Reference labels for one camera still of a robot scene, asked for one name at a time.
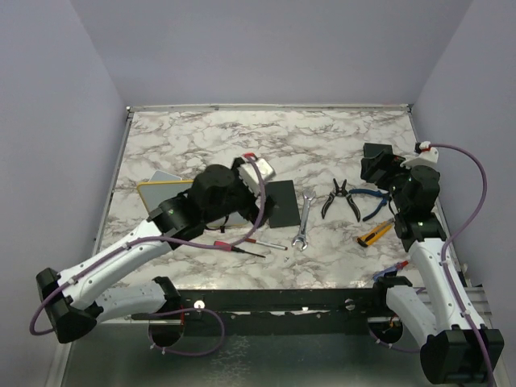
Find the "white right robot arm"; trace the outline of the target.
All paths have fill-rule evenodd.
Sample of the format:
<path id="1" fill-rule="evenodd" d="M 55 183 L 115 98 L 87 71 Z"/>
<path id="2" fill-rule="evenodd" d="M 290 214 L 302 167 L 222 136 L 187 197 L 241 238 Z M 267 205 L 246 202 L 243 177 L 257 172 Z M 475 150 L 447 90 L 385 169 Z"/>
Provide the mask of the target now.
<path id="1" fill-rule="evenodd" d="M 493 369 L 504 339 L 476 311 L 448 253 L 452 241 L 433 211 L 439 196 L 439 149 L 416 145 L 413 159 L 389 145 L 364 145 L 360 177 L 389 193 L 397 210 L 394 228 L 417 267 L 431 304 L 426 306 L 407 281 L 380 280 L 370 296 L 380 315 L 392 311 L 419 346 L 423 373 L 434 385 L 494 384 Z"/>

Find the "yellow framed whiteboard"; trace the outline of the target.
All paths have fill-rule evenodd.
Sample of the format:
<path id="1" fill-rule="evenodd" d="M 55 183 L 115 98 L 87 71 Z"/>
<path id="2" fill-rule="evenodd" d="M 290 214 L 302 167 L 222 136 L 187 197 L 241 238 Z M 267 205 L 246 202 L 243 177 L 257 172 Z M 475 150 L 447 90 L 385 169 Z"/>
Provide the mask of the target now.
<path id="1" fill-rule="evenodd" d="M 148 213 L 155 210 L 163 201 L 177 196 L 179 193 L 186 191 L 193 184 L 193 180 L 185 181 L 148 181 L 141 182 L 136 189 Z M 230 214 L 227 221 L 221 218 L 215 222 L 209 223 L 207 226 L 211 230 L 225 227 L 242 227 L 246 226 L 248 221 L 242 218 L 238 213 Z"/>

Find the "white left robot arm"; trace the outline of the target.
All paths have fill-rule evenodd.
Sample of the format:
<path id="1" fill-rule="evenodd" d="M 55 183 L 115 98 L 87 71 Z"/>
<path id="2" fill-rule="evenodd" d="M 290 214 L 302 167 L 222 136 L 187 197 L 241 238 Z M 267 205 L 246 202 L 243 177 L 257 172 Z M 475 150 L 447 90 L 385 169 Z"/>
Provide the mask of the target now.
<path id="1" fill-rule="evenodd" d="M 212 164 L 193 184 L 152 210 L 128 235 L 97 255 L 61 271 L 46 268 L 36 277 L 41 304 L 29 331 L 41 313 L 51 323 L 59 343 L 71 343 L 89 334 L 100 322 L 131 314 L 173 316 L 181 304 L 173 283 L 157 277 L 147 285 L 116 289 L 114 284 L 147 262 L 189 246 L 230 251 L 241 242 L 197 243 L 210 223 L 238 213 L 257 230 L 270 215 L 273 199 L 265 186 L 276 173 L 268 161 L 247 154 L 231 167 Z"/>

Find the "silver whiteboard marker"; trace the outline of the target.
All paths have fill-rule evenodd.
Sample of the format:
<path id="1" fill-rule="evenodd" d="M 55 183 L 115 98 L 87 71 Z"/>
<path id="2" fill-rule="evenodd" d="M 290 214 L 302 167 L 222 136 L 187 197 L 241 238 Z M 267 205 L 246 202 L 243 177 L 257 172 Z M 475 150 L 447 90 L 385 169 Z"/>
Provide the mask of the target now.
<path id="1" fill-rule="evenodd" d="M 264 247 L 267 247 L 267 248 L 273 248 L 273 249 L 277 249 L 277 250 L 281 250 L 281 251 L 287 251 L 288 250 L 288 247 L 286 247 L 286 246 L 283 246 L 283 245 L 280 245 L 280 244 L 277 244 L 277 243 L 264 242 L 264 241 L 260 241 L 260 240 L 252 239 L 252 238 L 246 238 L 245 242 L 253 243 L 253 244 L 258 244 L 260 246 L 264 246 Z"/>

